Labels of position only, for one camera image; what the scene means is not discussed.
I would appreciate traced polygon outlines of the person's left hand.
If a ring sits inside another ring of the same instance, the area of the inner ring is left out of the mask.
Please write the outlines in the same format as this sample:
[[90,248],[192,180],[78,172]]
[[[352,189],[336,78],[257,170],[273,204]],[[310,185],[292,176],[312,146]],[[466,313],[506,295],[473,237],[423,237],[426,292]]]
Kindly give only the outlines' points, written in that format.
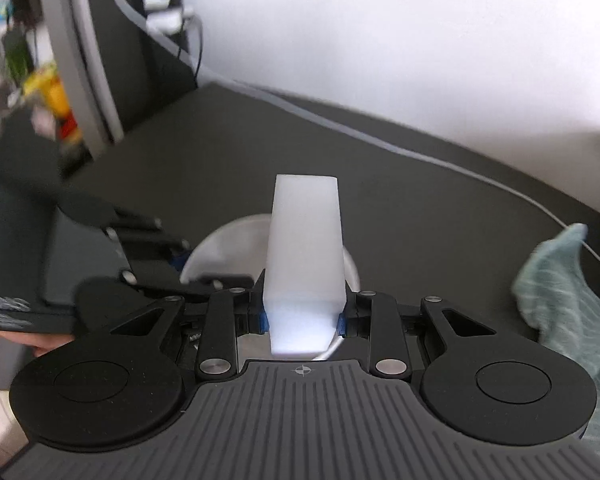
[[35,356],[44,356],[45,353],[74,341],[72,335],[66,334],[32,334],[2,332],[0,330],[0,340],[1,339],[14,342],[15,344],[24,344],[26,347],[33,349]]

